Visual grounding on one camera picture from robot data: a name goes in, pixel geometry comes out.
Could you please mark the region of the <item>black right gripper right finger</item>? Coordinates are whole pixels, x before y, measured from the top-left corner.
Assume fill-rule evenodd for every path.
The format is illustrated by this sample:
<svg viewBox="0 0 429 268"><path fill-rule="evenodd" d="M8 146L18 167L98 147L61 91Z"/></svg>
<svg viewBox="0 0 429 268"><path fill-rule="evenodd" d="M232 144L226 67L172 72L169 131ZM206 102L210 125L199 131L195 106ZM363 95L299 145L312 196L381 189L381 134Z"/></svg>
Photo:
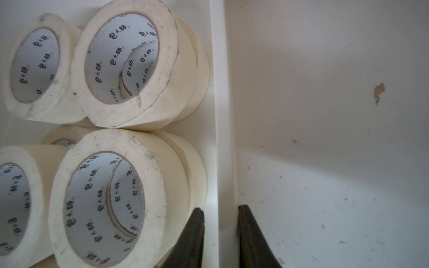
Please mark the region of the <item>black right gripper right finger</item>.
<svg viewBox="0 0 429 268"><path fill-rule="evenodd" d="M246 204L239 206L240 268L281 268Z"/></svg>

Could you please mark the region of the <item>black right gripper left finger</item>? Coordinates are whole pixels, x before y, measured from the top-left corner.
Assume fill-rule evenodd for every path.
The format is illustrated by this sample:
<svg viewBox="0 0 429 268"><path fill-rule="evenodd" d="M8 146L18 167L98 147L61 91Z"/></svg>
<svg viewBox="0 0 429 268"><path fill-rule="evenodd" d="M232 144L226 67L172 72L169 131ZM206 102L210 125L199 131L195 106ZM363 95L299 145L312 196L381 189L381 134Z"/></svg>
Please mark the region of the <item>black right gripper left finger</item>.
<svg viewBox="0 0 429 268"><path fill-rule="evenodd" d="M204 213L195 208L162 268L201 268L204 247Z"/></svg>

